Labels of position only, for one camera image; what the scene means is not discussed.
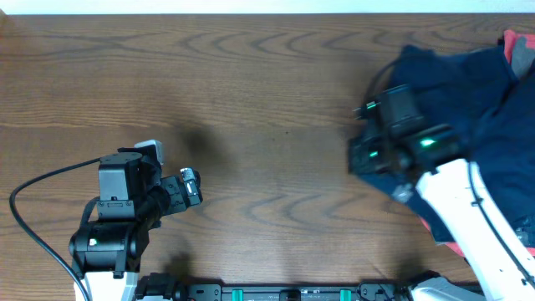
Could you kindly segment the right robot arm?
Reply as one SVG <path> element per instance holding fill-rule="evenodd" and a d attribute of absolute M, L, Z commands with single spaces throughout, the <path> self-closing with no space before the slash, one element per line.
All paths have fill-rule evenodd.
<path fill-rule="evenodd" d="M 349 144 L 349 170 L 408 184 L 441 219 L 476 275 L 481 294 L 431 278 L 414 300 L 532 300 L 534 258 L 493 201 L 477 163 L 447 124 L 432 126 L 407 86 L 355 108 L 367 130 Z"/>

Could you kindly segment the navy blue trousers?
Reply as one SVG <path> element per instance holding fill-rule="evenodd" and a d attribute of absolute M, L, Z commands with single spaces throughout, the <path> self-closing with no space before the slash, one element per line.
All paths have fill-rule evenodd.
<path fill-rule="evenodd" d="M 389 86 L 405 85 L 431 125 L 449 125 L 461 156 L 475 161 L 509 222 L 532 214 L 534 92 L 519 80 L 503 46 L 441 56 L 408 45 Z"/>

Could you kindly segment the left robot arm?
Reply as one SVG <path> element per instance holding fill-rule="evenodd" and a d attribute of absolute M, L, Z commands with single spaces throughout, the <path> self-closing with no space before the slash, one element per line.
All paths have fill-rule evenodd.
<path fill-rule="evenodd" d="M 99 197 L 84 210 L 71 237 L 81 300 L 186 300 L 186 287 L 167 273 L 140 276 L 150 230 L 161 218 L 202 203 L 201 177 L 192 168 L 163 177 L 154 151 L 125 149 L 99 161 Z"/>

